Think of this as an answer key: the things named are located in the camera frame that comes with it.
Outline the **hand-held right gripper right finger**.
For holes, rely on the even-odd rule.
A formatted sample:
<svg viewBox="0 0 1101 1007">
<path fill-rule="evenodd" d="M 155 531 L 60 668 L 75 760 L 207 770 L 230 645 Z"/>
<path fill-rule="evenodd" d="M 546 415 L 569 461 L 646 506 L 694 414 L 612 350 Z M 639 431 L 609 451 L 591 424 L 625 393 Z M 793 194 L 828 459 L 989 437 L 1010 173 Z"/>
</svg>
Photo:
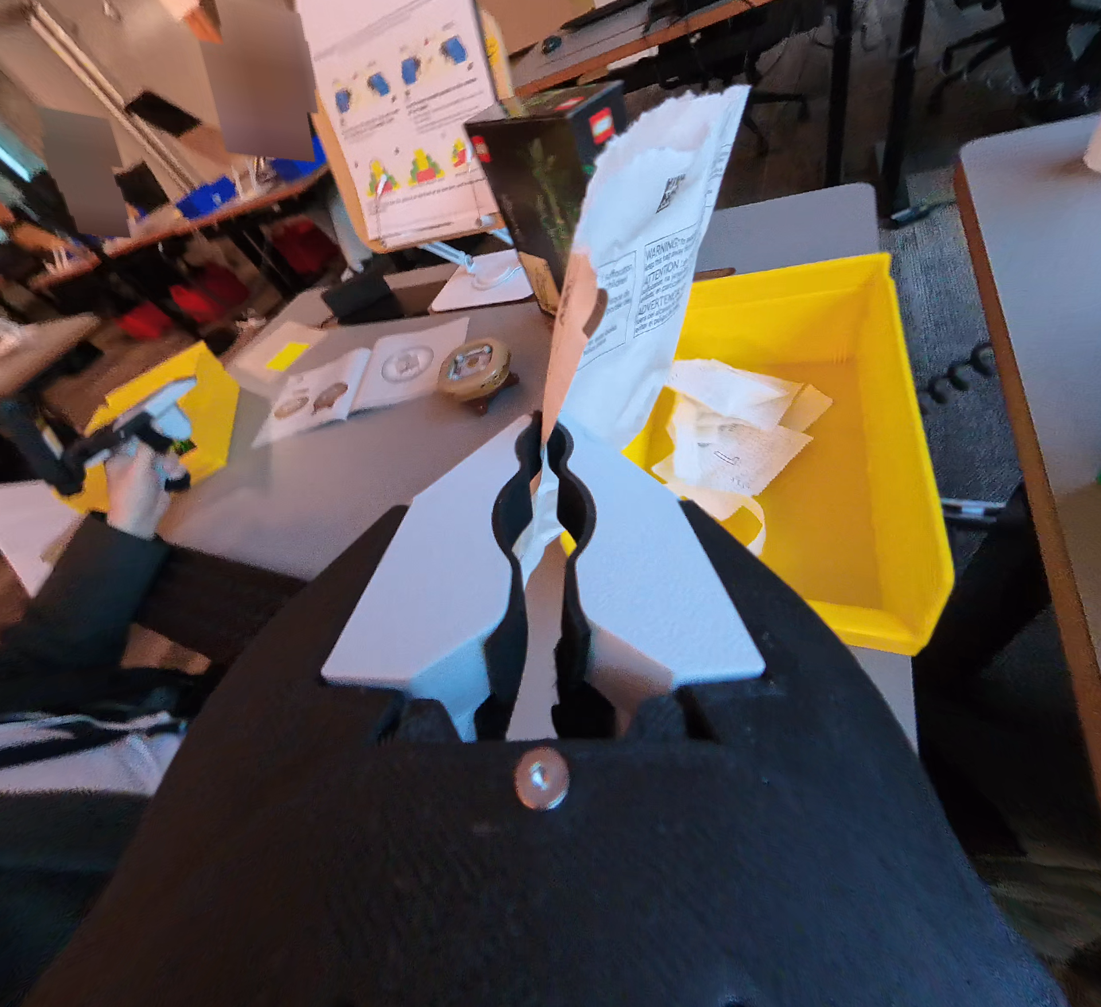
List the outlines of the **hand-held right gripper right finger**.
<svg viewBox="0 0 1101 1007">
<path fill-rule="evenodd" d="M 557 519 L 573 539 L 555 649 L 559 738 L 613 738 L 654 698 L 752 681 L 765 660 L 685 504 L 624 455 L 558 422 Z"/>
</svg>

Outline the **clear plastic sleeve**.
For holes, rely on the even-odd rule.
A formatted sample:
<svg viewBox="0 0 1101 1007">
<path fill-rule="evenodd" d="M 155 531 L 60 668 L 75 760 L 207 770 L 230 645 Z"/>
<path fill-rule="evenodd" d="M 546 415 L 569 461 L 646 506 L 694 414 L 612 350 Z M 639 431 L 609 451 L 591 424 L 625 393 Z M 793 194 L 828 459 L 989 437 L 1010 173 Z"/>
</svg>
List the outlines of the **clear plastic sleeve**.
<svg viewBox="0 0 1101 1007">
<path fill-rule="evenodd" d="M 287 321 L 279 325 L 268 325 L 257 337 L 253 338 L 227 365 L 228 372 L 239 382 L 239 385 L 247 392 L 255 395 L 268 395 L 281 386 L 286 376 L 292 375 L 296 368 L 299 368 L 299 360 L 284 373 L 266 373 L 264 362 L 277 351 L 281 344 L 288 341 L 309 341 L 313 347 L 310 351 L 320 346 L 327 338 L 328 331 L 318 326 L 308 326 L 304 322 Z"/>
</svg>

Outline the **white printed paper bag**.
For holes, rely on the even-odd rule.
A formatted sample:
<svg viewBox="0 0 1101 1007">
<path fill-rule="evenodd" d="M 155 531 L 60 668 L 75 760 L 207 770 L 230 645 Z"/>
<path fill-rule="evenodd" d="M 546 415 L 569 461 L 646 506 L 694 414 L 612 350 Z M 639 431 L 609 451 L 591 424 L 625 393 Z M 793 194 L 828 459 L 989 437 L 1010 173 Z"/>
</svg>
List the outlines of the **white printed paper bag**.
<svg viewBox="0 0 1101 1007">
<path fill-rule="evenodd" d="M 613 136 L 596 163 L 554 321 L 528 569 L 550 530 L 557 477 L 548 451 L 562 414 L 569 430 L 621 451 L 666 384 L 749 94 L 741 84 L 671 97 Z"/>
</svg>

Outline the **torn paper scraps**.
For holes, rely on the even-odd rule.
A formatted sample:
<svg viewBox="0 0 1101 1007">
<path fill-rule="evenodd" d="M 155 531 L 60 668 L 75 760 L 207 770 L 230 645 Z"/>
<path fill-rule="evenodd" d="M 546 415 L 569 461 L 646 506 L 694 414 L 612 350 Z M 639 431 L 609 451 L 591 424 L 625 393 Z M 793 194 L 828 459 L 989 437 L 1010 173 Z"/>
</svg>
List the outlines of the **torn paper scraps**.
<svg viewBox="0 0 1101 1007">
<path fill-rule="evenodd" d="M 712 358 L 674 362 L 666 387 L 716 416 L 760 430 L 803 433 L 833 407 L 813 384 L 730 366 Z"/>
</svg>

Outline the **yellow parts bin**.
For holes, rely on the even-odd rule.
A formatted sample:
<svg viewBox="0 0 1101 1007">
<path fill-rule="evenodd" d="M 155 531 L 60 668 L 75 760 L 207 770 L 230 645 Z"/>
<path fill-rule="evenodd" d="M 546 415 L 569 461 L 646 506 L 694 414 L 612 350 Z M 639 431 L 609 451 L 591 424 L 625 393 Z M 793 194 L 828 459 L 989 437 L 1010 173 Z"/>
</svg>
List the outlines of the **yellow parts bin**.
<svg viewBox="0 0 1101 1007">
<path fill-rule="evenodd" d="M 952 578 L 889 253 L 693 284 L 675 358 L 802 381 L 831 399 L 764 489 L 721 522 L 851 646 L 915 657 Z"/>
<path fill-rule="evenodd" d="M 197 377 L 197 385 L 181 404 L 192 422 L 192 449 L 178 456 L 185 470 L 184 478 L 168 488 L 170 496 L 212 477 L 228 461 L 240 386 L 207 344 L 192 344 L 106 394 L 85 430 L 86 435 L 91 435 L 120 418 L 149 394 L 179 377 Z"/>
</svg>

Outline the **blue crate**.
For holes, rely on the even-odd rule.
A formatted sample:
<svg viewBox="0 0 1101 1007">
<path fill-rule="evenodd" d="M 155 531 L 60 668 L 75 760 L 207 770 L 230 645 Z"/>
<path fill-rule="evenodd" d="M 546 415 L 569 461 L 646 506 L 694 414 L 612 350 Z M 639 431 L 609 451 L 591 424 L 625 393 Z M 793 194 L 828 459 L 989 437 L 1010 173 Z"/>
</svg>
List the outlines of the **blue crate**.
<svg viewBox="0 0 1101 1007">
<path fill-rule="evenodd" d="M 194 221 L 212 216 L 224 205 L 236 200 L 238 196 L 237 184 L 229 175 L 224 174 L 216 180 L 207 182 L 207 184 L 188 191 L 174 204 L 182 216 Z"/>
</svg>

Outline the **printed instruction sheet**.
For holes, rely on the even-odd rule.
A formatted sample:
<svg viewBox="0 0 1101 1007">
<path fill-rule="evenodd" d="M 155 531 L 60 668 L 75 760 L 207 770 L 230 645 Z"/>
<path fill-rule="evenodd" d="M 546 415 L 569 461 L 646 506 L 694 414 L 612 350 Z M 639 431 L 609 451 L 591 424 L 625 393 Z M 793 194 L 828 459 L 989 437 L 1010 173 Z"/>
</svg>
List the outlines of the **printed instruction sheet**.
<svg viewBox="0 0 1101 1007">
<path fill-rule="evenodd" d="M 466 123 L 498 95 L 475 0 L 295 0 L 326 154 L 364 243 L 489 231 L 498 205 Z"/>
</svg>

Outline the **black power box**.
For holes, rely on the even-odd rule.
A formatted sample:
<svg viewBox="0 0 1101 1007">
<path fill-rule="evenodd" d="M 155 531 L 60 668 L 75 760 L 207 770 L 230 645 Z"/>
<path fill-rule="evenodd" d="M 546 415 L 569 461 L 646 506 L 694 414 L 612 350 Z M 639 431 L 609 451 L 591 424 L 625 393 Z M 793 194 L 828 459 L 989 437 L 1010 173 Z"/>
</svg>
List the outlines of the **black power box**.
<svg viewBox="0 0 1101 1007">
<path fill-rule="evenodd" d="M 360 326 L 406 318 L 404 304 L 383 275 L 363 271 L 321 292 L 330 326 Z"/>
</svg>

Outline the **tan brick-built pot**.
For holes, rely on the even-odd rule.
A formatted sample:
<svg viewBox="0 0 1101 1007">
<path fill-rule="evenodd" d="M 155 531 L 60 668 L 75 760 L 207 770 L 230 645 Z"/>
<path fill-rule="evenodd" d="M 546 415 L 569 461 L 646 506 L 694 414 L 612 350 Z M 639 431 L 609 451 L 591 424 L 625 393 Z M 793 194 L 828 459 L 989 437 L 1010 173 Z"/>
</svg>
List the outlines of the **tan brick-built pot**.
<svg viewBox="0 0 1101 1007">
<path fill-rule="evenodd" d="M 436 391 L 486 417 L 492 401 L 519 383 L 510 348 L 501 339 L 483 338 L 458 346 L 446 357 Z"/>
</svg>

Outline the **person in dark jacket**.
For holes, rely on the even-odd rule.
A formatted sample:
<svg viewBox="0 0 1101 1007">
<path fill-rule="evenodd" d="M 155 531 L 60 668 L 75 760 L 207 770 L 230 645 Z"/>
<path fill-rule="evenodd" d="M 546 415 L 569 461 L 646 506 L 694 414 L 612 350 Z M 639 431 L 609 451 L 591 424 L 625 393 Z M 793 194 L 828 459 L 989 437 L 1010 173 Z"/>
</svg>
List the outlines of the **person in dark jacket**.
<svg viewBox="0 0 1101 1007">
<path fill-rule="evenodd" d="M 123 670 L 103 696 L 2 712 L 2 868 L 110 868 L 222 678 Z"/>
</svg>

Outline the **black keyboard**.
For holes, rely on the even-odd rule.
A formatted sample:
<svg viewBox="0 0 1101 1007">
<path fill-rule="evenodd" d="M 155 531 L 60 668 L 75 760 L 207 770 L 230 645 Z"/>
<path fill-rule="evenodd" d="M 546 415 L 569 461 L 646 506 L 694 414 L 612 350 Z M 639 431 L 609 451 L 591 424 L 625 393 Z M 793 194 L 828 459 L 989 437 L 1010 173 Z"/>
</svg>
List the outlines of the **black keyboard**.
<svg viewBox="0 0 1101 1007">
<path fill-rule="evenodd" d="M 569 21 L 563 23 L 560 28 L 557 28 L 555 33 L 558 35 L 573 33 L 579 29 L 600 22 L 608 17 L 614 17 L 615 14 L 621 13 L 621 11 L 632 9 L 634 6 L 648 3 L 651 1 L 652 0 L 614 0 L 571 18 Z"/>
</svg>

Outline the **wood-edged grey desk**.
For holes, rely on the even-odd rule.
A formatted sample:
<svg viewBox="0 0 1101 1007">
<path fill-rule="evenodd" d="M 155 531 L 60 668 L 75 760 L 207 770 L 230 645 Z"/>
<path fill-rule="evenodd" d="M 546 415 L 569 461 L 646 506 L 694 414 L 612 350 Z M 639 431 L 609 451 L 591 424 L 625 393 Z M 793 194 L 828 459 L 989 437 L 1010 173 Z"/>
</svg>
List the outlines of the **wood-edged grey desk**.
<svg viewBox="0 0 1101 1007">
<path fill-rule="evenodd" d="M 1095 117 L 960 151 L 971 258 L 1079 724 L 1099 769 L 1100 179 Z"/>
</svg>

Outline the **instruction booklet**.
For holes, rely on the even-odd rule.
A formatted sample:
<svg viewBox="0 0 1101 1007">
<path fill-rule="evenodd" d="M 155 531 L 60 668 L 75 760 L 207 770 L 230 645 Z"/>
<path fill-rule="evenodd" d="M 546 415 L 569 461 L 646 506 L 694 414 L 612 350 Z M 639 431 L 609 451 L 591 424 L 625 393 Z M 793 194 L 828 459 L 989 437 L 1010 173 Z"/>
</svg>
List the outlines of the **instruction booklet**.
<svg viewBox="0 0 1101 1007">
<path fill-rule="evenodd" d="M 434 394 L 446 358 L 466 341 L 467 318 L 385 335 L 329 364 L 290 376 L 271 399 L 252 442 L 260 449 L 374 411 Z"/>
</svg>

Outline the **black bamboo set box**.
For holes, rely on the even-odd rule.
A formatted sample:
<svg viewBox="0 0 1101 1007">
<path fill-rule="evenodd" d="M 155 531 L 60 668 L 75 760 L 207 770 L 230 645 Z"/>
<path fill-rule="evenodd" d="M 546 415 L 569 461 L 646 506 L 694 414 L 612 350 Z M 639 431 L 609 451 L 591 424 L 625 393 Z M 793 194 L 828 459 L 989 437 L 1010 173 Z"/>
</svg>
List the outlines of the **black bamboo set box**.
<svg viewBox="0 0 1101 1007">
<path fill-rule="evenodd" d="M 542 311 L 557 311 L 596 161 L 625 129 L 619 80 L 509 97 L 464 123 Z"/>
</svg>

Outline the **crumpled white paper bag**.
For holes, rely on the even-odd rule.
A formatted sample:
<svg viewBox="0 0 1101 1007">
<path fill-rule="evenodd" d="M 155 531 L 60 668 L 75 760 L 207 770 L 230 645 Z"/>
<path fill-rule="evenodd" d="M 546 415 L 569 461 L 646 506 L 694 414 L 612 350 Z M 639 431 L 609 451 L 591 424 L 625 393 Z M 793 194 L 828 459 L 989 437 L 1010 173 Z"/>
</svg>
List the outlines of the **crumpled white paper bag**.
<svg viewBox="0 0 1101 1007">
<path fill-rule="evenodd" d="M 813 438 L 782 426 L 763 430 L 712 411 L 677 405 L 668 422 L 673 452 L 651 467 L 665 483 L 749 497 L 763 493 Z"/>
</svg>

